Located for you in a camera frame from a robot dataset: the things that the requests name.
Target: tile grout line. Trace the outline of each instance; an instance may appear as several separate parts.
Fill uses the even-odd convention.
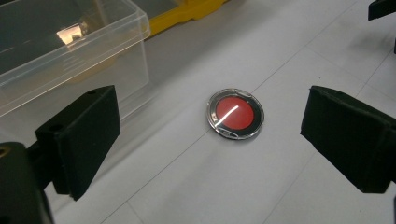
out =
[[[120,206],[118,206],[112,213],[110,213],[102,222],[104,223],[106,220],[108,220],[114,213],[117,212],[121,207],[123,207],[126,203],[132,208],[132,206],[128,203],[129,200],[131,200],[141,189],[143,189],[146,185],[148,185],[155,177],[157,177],[160,173],[162,173],[168,166],[170,166],[175,160],[177,160],[181,155],[183,155],[187,150],[189,150],[190,147],[192,147],[195,143],[197,143],[202,137],[204,137],[205,134],[207,134],[210,131],[208,129],[204,134],[202,134],[197,140],[195,140],[191,145],[189,145],[184,151],[182,151],[176,158],[174,158],[172,161],[170,161],[161,171],[156,174],[154,177],[152,177],[143,187],[141,187],[137,192],[135,192],[131,197],[129,197],[124,203],[122,203]],[[136,213],[137,217],[142,221],[144,224],[143,220],[140,218],[140,216],[137,214],[137,212],[132,208],[132,210]]]
[[[269,76],[268,78],[266,78],[257,88],[255,88],[251,93],[253,93],[254,91],[256,91],[258,88],[260,88],[268,79],[270,79],[274,74],[276,74],[281,68],[283,68],[283,66],[285,66],[291,59],[293,59],[298,53],[300,53],[301,50],[303,50],[304,48],[307,49],[311,49],[308,47],[308,45],[315,39],[317,38],[320,34],[322,34],[331,24],[333,24],[338,18],[340,18],[342,15],[344,15],[350,8],[352,8],[355,4],[357,4],[358,1],[355,1],[352,5],[350,5],[350,7],[348,7],[346,10],[344,10],[343,12],[341,12],[338,16],[336,16],[331,22],[329,22],[329,24],[327,24],[317,35],[315,35],[308,43],[306,43],[303,47],[301,47],[299,50],[297,50],[297,52],[295,52],[293,55],[291,55],[291,57],[288,58],[287,61],[285,61],[282,65],[280,65],[273,74],[271,74],[271,76]]]
[[[113,216],[113,214],[115,214],[121,207],[123,207],[127,202],[123,203],[122,205],[118,206],[116,208],[116,210],[114,210],[112,213],[110,213],[103,221],[101,221],[101,224],[103,224],[104,222],[106,222],[106,220],[108,220],[111,216]]]
[[[132,207],[132,205],[130,203],[128,203],[128,201],[126,201],[126,203],[128,204],[128,206],[132,209],[132,211],[134,212],[134,214],[137,216],[137,218],[139,218],[140,222],[142,224],[145,224],[145,222],[143,221],[143,219],[139,216],[139,214],[137,214],[136,210],[134,210],[134,208]]]
[[[291,59],[293,59],[298,53],[300,53],[301,50],[303,50],[305,48],[305,46],[303,46],[302,48],[300,48],[299,50],[297,50],[297,52],[295,52],[293,55],[291,55],[287,61],[285,61],[282,65],[280,65],[273,74],[271,74],[271,76],[269,76],[268,78],[266,78],[258,87],[256,87],[251,93],[253,93],[254,91],[256,91],[258,88],[260,88],[268,79],[270,79],[271,77],[273,77],[280,69],[282,69],[288,62],[291,61]]]
[[[358,3],[358,0],[355,0],[355,2],[350,5],[350,7],[347,7],[344,11],[342,11],[340,14],[338,14],[338,16],[336,16],[334,18],[334,20],[332,20],[331,22],[329,22],[329,24],[327,24],[317,35],[315,35],[314,38],[312,38],[306,45],[305,47],[307,47],[312,41],[314,41],[314,39],[316,39],[319,35],[321,35],[330,25],[332,25],[338,18],[340,18],[341,16],[343,16],[348,10],[350,10],[353,6],[355,6]]]
[[[268,216],[265,218],[264,222],[262,224],[265,224],[265,222],[268,220],[268,218],[274,213],[274,211],[276,210],[276,208],[279,206],[279,204],[282,202],[283,198],[286,196],[286,194],[289,192],[289,190],[291,189],[291,187],[294,185],[294,183],[299,179],[300,175],[303,173],[303,171],[305,170],[306,166],[308,165],[309,162],[312,161],[312,159],[314,158],[314,156],[317,154],[316,151],[314,151],[314,153],[312,153],[311,157],[309,158],[309,160],[306,162],[306,164],[304,165],[303,169],[300,171],[300,173],[294,178],[293,182],[289,185],[288,189],[286,189],[285,193],[282,195],[282,197],[280,197],[280,199],[277,201],[276,205],[274,206],[274,208],[271,210],[270,214],[268,214]]]
[[[364,89],[365,86],[369,86],[369,87],[375,89],[376,91],[378,91],[376,88],[370,86],[368,83],[369,83],[370,79],[373,77],[373,75],[375,74],[376,70],[378,70],[378,68],[382,65],[382,63],[384,63],[384,61],[389,57],[389,55],[390,55],[391,53],[393,53],[393,48],[390,49],[389,53],[387,54],[387,56],[385,56],[384,60],[382,60],[382,62],[378,65],[378,67],[374,70],[374,72],[370,75],[370,77],[367,78],[367,81],[364,82],[364,85],[361,87],[361,89],[359,90],[359,92],[358,92],[358,94],[356,95],[356,97],[358,97],[359,94],[361,94],[361,91]]]
[[[204,137],[210,129],[208,129],[205,133],[203,133],[197,140],[195,140],[191,145],[189,145],[184,151],[182,151],[176,158],[174,158],[171,162],[169,162],[161,171],[156,174],[154,177],[152,177],[142,188],[140,188],[137,192],[135,192],[131,197],[129,197],[126,202],[131,200],[141,189],[143,189],[145,186],[147,186],[153,179],[155,179],[158,175],[160,175],[166,168],[168,168],[174,161],[176,161],[181,155],[183,155],[187,150],[189,150],[195,143],[197,143],[202,137]]]

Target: white tile floor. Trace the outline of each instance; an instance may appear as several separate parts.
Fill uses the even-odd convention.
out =
[[[394,184],[360,193],[299,135],[312,85],[396,118],[396,14],[367,21],[370,2],[232,0],[146,41],[159,94],[122,130],[131,153],[57,223],[391,223]],[[257,137],[210,130],[229,87],[262,103]]]

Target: yellow object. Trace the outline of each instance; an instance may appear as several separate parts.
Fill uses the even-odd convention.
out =
[[[151,35],[156,35],[180,22],[199,20],[219,9],[226,1],[227,0],[183,0],[178,7],[154,17],[149,21]]]

